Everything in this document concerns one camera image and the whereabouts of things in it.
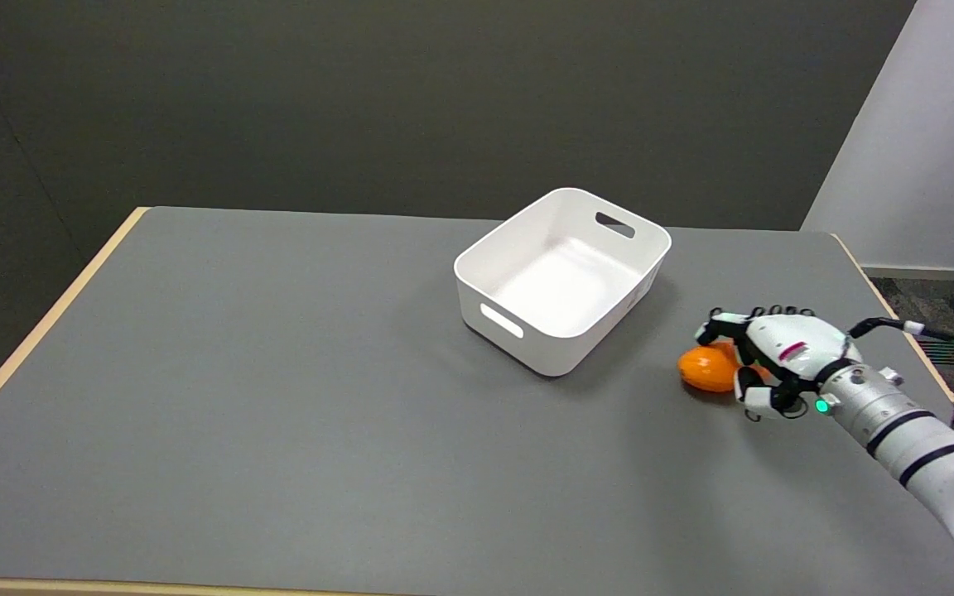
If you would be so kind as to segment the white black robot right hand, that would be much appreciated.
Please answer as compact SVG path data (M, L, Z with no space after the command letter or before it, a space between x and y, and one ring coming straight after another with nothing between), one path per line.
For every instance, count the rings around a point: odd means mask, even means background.
M714 309L694 339L732 347L740 364L732 392L753 422L805 415L805 395L817 395L828 374L862 362L847 333L810 310L781 305L748 314Z

